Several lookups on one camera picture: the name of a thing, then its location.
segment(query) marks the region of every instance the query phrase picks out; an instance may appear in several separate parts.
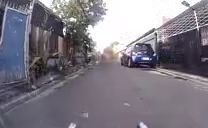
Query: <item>white lane marking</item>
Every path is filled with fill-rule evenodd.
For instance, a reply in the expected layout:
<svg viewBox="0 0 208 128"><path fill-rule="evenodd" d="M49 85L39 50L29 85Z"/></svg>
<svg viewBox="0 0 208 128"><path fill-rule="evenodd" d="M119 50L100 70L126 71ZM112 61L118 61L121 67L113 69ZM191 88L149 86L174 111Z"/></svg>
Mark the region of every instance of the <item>white lane marking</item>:
<svg viewBox="0 0 208 128"><path fill-rule="evenodd" d="M83 112L83 113L82 113L82 117L88 118L88 113L87 113L87 112Z"/></svg>
<svg viewBox="0 0 208 128"><path fill-rule="evenodd" d="M76 124L75 123L71 123L68 128L76 128Z"/></svg>
<svg viewBox="0 0 208 128"><path fill-rule="evenodd" d="M140 122L138 125L138 128L148 128L148 126L144 124L143 122Z"/></svg>
<svg viewBox="0 0 208 128"><path fill-rule="evenodd" d="M127 102L124 102L124 106L130 107L130 104Z"/></svg>

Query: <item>wall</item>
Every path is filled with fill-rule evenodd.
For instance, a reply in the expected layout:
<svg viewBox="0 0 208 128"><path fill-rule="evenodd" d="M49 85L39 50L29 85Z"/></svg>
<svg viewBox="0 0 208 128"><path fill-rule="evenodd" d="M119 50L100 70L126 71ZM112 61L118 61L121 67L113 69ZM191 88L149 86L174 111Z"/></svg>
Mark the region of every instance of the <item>wall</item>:
<svg viewBox="0 0 208 128"><path fill-rule="evenodd" d="M159 45L160 61L163 63L195 65L197 62L197 32L189 31L165 39Z"/></svg>

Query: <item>car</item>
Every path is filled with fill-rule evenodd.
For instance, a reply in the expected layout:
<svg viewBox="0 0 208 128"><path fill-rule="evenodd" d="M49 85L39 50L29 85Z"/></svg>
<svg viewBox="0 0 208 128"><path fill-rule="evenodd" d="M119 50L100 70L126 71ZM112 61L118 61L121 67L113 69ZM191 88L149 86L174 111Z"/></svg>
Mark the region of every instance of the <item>car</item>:
<svg viewBox="0 0 208 128"><path fill-rule="evenodd" d="M137 43L127 47L120 58L121 65L133 67L139 65L148 65L155 68L157 64L157 56L151 44Z"/></svg>

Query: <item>blue gate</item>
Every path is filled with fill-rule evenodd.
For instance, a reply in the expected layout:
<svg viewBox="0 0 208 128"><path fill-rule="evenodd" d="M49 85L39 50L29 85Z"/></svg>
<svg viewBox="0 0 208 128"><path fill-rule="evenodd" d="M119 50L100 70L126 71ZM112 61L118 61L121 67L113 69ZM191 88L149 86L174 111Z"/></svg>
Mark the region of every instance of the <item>blue gate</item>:
<svg viewBox="0 0 208 128"><path fill-rule="evenodd" d="M6 7L0 40L0 83L25 80L28 15Z"/></svg>

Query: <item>asphalt road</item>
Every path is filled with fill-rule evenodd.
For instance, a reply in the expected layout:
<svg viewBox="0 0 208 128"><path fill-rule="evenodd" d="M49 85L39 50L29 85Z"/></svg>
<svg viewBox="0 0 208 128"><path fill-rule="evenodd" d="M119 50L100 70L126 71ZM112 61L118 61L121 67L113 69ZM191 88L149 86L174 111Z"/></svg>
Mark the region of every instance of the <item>asphalt road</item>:
<svg viewBox="0 0 208 128"><path fill-rule="evenodd" d="M8 113L16 128L208 128L208 89L105 63Z"/></svg>

